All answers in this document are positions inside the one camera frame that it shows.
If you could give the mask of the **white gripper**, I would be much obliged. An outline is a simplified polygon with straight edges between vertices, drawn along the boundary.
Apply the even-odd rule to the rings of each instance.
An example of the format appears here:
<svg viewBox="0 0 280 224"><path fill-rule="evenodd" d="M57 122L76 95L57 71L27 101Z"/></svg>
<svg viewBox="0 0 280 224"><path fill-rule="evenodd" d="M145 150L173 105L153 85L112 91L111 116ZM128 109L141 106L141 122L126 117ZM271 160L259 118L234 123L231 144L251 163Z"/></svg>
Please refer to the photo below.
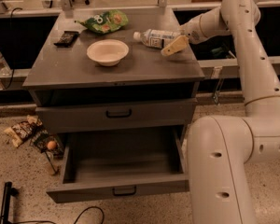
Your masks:
<svg viewBox="0 0 280 224"><path fill-rule="evenodd" d="M181 34L161 50L162 56L171 56L185 49L189 42L199 44L204 42L205 36L201 30L200 17L195 17L180 26Z"/></svg>

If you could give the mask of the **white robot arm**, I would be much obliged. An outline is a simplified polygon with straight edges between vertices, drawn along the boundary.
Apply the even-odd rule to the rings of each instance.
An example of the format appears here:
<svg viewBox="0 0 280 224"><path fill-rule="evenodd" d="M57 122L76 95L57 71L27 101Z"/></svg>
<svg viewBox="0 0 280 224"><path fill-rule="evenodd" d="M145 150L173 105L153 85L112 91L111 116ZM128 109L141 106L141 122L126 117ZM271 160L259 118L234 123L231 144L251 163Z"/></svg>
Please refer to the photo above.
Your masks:
<svg viewBox="0 0 280 224"><path fill-rule="evenodd" d="M245 176L248 162L280 155L280 81L262 46L254 0L222 0L181 27L162 55L231 35L244 96L242 117L208 116L189 128L187 158L193 224L257 224Z"/></svg>

